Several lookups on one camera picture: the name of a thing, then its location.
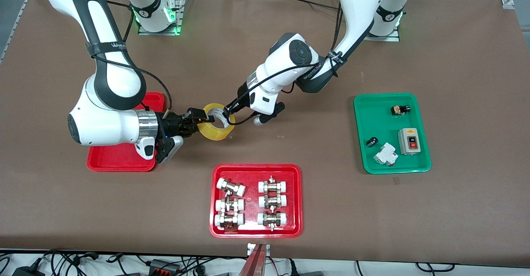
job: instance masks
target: red tray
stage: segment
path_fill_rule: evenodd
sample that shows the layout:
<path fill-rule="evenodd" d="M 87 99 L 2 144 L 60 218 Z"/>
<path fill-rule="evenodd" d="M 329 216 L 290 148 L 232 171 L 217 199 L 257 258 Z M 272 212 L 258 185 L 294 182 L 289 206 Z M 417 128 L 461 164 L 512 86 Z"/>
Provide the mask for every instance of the red tray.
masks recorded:
<path fill-rule="evenodd" d="M 158 92 L 147 92 L 145 105 L 155 112 L 162 112 L 165 106 L 165 97 Z M 91 146 L 87 167 L 93 172 L 148 172 L 155 167 L 155 157 L 145 160 L 136 152 L 134 144 L 117 144 L 116 146 Z"/>
<path fill-rule="evenodd" d="M 286 182 L 287 206 L 278 208 L 278 212 L 285 213 L 287 224 L 271 231 L 268 227 L 258 225 L 258 213 L 265 209 L 259 208 L 258 197 L 263 193 L 258 192 L 258 182 L 268 180 L 273 176 L 277 182 Z M 225 178 L 231 183 L 241 183 L 246 186 L 243 198 L 245 200 L 245 224 L 240 225 L 236 231 L 224 231 L 214 224 L 215 201 L 225 196 L 223 191 L 217 189 L 219 178 Z M 301 171 L 294 164 L 219 164 L 212 174 L 212 198 L 210 203 L 210 233 L 216 238 L 296 238 L 302 230 L 301 206 Z"/>

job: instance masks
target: roll of tape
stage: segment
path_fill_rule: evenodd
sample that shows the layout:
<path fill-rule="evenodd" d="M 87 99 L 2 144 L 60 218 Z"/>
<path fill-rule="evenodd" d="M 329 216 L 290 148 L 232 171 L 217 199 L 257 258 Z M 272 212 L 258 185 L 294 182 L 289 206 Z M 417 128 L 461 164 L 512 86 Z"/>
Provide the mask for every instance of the roll of tape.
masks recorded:
<path fill-rule="evenodd" d="M 200 133 L 207 139 L 211 140 L 223 140 L 229 135 L 230 131 L 234 128 L 230 125 L 223 114 L 224 105 L 219 103 L 210 103 L 204 107 L 204 111 L 208 116 L 214 116 L 215 120 L 223 123 L 224 128 L 217 128 L 212 123 L 202 123 L 197 125 Z M 229 116 L 230 122 L 235 123 L 234 115 Z"/>

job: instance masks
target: green tray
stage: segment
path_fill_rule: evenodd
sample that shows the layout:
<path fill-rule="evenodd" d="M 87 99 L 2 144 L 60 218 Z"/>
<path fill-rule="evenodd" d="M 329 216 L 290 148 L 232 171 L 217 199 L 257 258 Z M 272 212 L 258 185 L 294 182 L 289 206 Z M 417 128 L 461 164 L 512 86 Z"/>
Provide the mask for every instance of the green tray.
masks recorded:
<path fill-rule="evenodd" d="M 390 108 L 394 105 L 409 105 L 411 111 L 403 116 L 392 116 Z M 370 174 L 401 174 L 426 172 L 431 168 L 429 146 L 425 138 L 424 124 L 416 97 L 411 93 L 362 94 L 354 99 L 355 117 L 363 165 Z M 403 128 L 418 129 L 422 151 L 416 155 L 402 155 L 399 148 L 398 131 Z M 377 137 L 379 142 L 370 148 L 366 142 Z M 373 156 L 381 151 L 381 146 L 388 142 L 396 148 L 394 166 L 381 165 Z"/>

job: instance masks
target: white robot link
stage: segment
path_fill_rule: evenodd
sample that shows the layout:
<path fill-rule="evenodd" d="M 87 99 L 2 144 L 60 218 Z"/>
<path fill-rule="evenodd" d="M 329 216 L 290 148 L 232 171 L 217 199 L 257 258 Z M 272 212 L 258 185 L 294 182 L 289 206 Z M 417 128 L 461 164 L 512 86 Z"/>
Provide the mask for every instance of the white robot link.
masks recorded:
<path fill-rule="evenodd" d="M 190 108 L 184 115 L 133 110 L 144 99 L 142 71 L 127 54 L 106 0 L 49 0 L 53 8 L 73 17 L 87 38 L 87 51 L 96 72 L 85 82 L 68 115 L 73 139 L 83 146 L 136 145 L 144 159 L 166 162 L 182 146 L 183 138 L 198 131 L 197 124 L 211 122 L 203 110 Z M 129 0 L 147 31 L 162 31 L 172 21 L 170 0 Z"/>
<path fill-rule="evenodd" d="M 326 57 L 318 55 L 297 33 L 286 33 L 271 46 L 269 56 L 238 89 L 237 98 L 224 110 L 226 116 L 245 107 L 257 126 L 284 110 L 276 103 L 284 86 L 295 84 L 305 93 L 317 93 L 343 66 L 367 35 L 386 36 L 396 27 L 407 0 L 340 0 L 346 20 L 346 34 Z"/>

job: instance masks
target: table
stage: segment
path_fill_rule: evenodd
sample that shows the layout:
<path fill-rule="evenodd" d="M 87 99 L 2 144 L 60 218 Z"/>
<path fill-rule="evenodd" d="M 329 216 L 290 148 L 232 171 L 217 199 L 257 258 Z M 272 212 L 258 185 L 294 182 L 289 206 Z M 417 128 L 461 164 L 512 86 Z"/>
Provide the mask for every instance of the table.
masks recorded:
<path fill-rule="evenodd" d="M 123 33 L 129 11 L 111 8 Z M 500 0 L 405 10 L 401 42 L 363 42 L 320 93 L 280 95 L 286 110 L 265 126 L 221 142 L 195 134 L 153 172 L 94 173 L 66 124 L 94 72 L 84 35 L 47 0 L 29 0 L 0 65 L 2 247 L 242 256 L 249 240 L 208 232 L 212 169 L 295 163 L 304 232 L 254 240 L 274 257 L 530 266 L 530 54 L 515 12 Z M 299 1 L 193 0 L 182 35 L 131 33 L 127 46 L 183 113 L 230 102 L 285 32 L 326 54 L 334 24 L 333 10 Z M 369 175 L 352 99 L 400 91 L 419 101 L 432 169 Z"/>

